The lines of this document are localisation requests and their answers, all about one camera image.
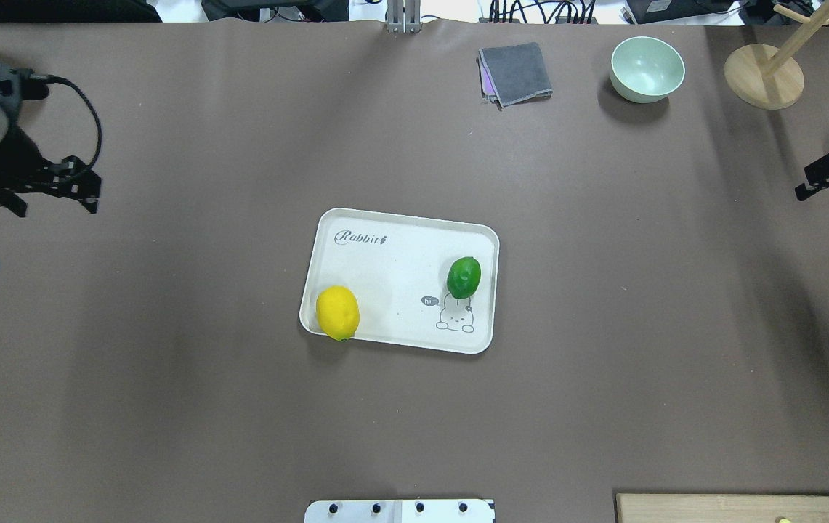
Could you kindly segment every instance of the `yellow lemon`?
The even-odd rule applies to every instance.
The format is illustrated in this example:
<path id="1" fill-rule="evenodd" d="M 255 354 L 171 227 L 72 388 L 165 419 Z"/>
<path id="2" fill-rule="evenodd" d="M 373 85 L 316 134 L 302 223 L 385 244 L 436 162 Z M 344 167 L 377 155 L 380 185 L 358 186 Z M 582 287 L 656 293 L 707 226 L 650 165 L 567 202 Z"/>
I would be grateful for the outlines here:
<path id="1" fill-rule="evenodd" d="M 334 285 L 318 296 L 318 323 L 336 341 L 352 338 L 359 327 L 359 304 L 350 289 Z"/>

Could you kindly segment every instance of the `lime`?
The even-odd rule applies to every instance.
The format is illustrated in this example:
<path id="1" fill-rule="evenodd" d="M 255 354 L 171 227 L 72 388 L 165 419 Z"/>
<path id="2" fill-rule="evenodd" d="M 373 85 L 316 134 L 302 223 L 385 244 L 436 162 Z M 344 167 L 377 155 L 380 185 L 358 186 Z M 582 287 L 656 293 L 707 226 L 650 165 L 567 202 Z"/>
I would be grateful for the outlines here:
<path id="1" fill-rule="evenodd" d="M 457 259 L 450 266 L 450 274 L 447 275 L 447 288 L 450 294 L 457 300 L 464 300 L 475 294 L 478 288 L 478 280 L 482 277 L 482 269 L 478 261 L 469 256 Z"/>
<path id="2" fill-rule="evenodd" d="M 336 341 L 352 338 L 359 327 L 359 304 L 350 289 L 334 285 L 318 296 L 318 323 Z"/>

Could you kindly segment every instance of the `white bracket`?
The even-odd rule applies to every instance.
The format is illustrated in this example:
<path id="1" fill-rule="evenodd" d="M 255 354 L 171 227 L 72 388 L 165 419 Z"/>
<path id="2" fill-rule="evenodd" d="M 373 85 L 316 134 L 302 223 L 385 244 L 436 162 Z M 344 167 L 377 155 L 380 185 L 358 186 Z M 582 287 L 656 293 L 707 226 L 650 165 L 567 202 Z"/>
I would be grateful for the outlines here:
<path id="1" fill-rule="evenodd" d="M 319 500 L 304 523 L 495 523 L 494 500 Z"/>
<path id="2" fill-rule="evenodd" d="M 388 0 L 385 28 L 389 33 L 420 32 L 421 0 Z"/>

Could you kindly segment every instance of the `green lime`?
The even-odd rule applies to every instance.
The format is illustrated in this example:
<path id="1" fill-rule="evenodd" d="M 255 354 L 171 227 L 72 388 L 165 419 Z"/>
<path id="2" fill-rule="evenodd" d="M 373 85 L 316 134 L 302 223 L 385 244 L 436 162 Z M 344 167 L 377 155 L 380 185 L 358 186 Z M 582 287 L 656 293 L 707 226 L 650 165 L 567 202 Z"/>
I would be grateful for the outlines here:
<path id="1" fill-rule="evenodd" d="M 457 259 L 450 266 L 450 274 L 447 275 L 447 288 L 450 294 L 457 300 L 464 300 L 475 294 L 478 288 L 478 280 L 482 277 L 482 269 L 478 266 L 475 258 L 467 256 Z"/>

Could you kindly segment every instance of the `wooden stand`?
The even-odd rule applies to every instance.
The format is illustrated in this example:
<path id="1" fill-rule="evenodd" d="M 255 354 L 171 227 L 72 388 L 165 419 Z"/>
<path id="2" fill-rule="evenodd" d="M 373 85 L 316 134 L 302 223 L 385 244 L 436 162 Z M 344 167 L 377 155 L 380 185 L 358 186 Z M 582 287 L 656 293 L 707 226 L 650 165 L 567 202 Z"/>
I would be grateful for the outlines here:
<path id="1" fill-rule="evenodd" d="M 724 76 L 730 89 L 744 102 L 762 109 L 784 109 L 802 96 L 805 76 L 792 56 L 820 27 L 829 24 L 829 0 L 812 17 L 802 16 L 783 6 L 776 6 L 774 10 L 799 21 L 802 26 L 782 47 L 766 44 L 743 46 L 731 53 L 724 64 Z"/>

